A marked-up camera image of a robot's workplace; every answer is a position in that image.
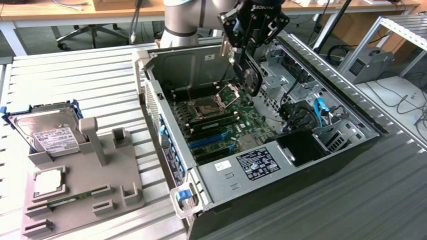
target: hard drive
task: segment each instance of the hard drive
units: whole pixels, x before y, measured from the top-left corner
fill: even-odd
[[[52,157],[59,157],[80,151],[79,144],[87,142],[87,137],[79,131],[83,116],[75,103],[8,107],[3,118],[35,153],[46,151]]]

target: metal shelf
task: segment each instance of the metal shelf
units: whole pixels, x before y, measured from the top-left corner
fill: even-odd
[[[382,16],[381,25],[427,51],[427,17],[425,15]]]
[[[340,74],[346,73],[351,68],[352,64],[356,61],[358,55],[360,51],[367,47],[370,41],[374,39],[377,32],[381,27],[386,27],[394,33],[397,33],[401,37],[409,40],[413,44],[415,44],[419,48],[423,49],[421,55],[415,58],[415,60],[410,63],[407,68],[402,71],[402,76],[409,72],[409,70],[414,67],[417,62],[422,59],[427,52],[427,16],[425,15],[398,15],[398,16],[381,16],[375,21],[371,29],[368,30],[358,48],[355,49],[352,55],[346,58],[344,62],[340,64],[338,71]],[[378,47],[382,47],[389,37],[386,37],[379,44]]]

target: gray holder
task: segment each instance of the gray holder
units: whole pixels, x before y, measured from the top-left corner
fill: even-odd
[[[79,120],[79,130],[88,138],[88,142],[79,144],[80,152],[55,158],[47,152],[28,155],[40,168],[36,173],[62,169],[64,181],[58,191],[35,196],[36,173],[27,178],[22,234],[32,240],[144,205],[131,133],[120,127],[112,129],[111,134],[98,136],[94,117]]]

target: power supply label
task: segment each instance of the power supply label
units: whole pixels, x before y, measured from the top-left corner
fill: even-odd
[[[236,159],[247,178],[252,181],[280,170],[266,147],[238,156]]]

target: floor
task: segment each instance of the floor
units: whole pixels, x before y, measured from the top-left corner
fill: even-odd
[[[302,16],[298,16],[295,19],[292,19],[291,22],[303,23],[308,19],[311,19],[311,17],[312,15],[302,15]],[[162,22],[155,22],[154,32],[162,31],[160,23]],[[296,36],[300,39],[307,41],[310,38],[310,34],[312,33],[314,25],[315,23],[312,20],[300,24],[299,26],[296,26],[295,24],[288,24],[286,27],[286,31],[296,34]],[[120,23],[119,27],[120,27],[120,30],[118,31],[127,35],[130,32],[130,24]],[[74,31],[74,26],[60,26],[59,30],[60,30],[60,33],[64,35]],[[58,48],[56,39],[50,27],[27,27],[27,28],[19,28],[18,31],[22,35],[30,55],[59,53],[63,51]],[[199,34],[203,37],[207,37],[210,34],[210,31],[200,29]],[[136,30],[136,36],[138,36],[136,43],[148,43],[154,41],[154,36],[147,37],[147,33],[142,27],[139,27]],[[311,41],[315,40],[316,36],[318,34],[315,33],[311,38]],[[91,35],[90,33],[84,33],[78,37],[75,37],[74,39],[67,40],[66,43],[71,51],[91,49],[92,47]],[[100,32],[98,33],[96,44],[99,48],[107,48],[107,47],[126,45],[127,42],[119,37],[111,36]],[[327,41],[324,49],[327,49],[328,46],[335,44],[342,44],[342,41],[336,37],[331,37],[331,39]],[[0,57],[10,57],[10,56],[14,56],[14,51],[10,47],[10,44],[3,34],[0,33]]]

